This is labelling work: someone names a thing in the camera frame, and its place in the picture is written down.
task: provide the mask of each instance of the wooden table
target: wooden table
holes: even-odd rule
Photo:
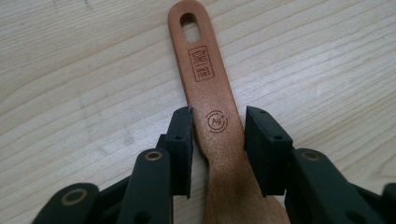
[[[186,105],[167,27],[177,1],[0,1],[0,223],[29,223],[56,191],[104,189]],[[242,120],[269,111],[296,147],[352,183],[396,181],[396,1],[201,1]],[[197,147],[191,198],[202,218]]]

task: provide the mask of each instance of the rectangular stamp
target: rectangular stamp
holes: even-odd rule
[[[215,76],[206,46],[189,49],[190,62],[195,81],[203,81]]]

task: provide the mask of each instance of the hanging hole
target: hanging hole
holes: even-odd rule
[[[186,13],[180,18],[180,25],[183,30],[184,39],[189,43],[196,42],[200,37],[198,24],[195,16],[191,13]]]
[[[320,156],[312,151],[304,151],[301,156],[309,161],[318,161],[320,159]]]
[[[159,160],[163,154],[159,151],[151,151],[145,155],[146,160],[148,161],[157,161]]]
[[[85,189],[73,189],[67,192],[61,199],[64,206],[71,206],[82,202],[87,197],[88,191]]]

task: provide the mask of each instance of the circular stamp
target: circular stamp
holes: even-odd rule
[[[227,128],[228,119],[219,110],[208,113],[206,120],[212,133],[221,133]]]

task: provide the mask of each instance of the spatula handle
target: spatula handle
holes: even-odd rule
[[[196,22],[197,41],[186,41],[182,23]],[[284,223],[274,199],[264,199],[245,155],[245,135],[205,8],[194,0],[174,5],[168,16],[177,65],[194,109],[198,145],[207,158],[209,181],[204,223]]]

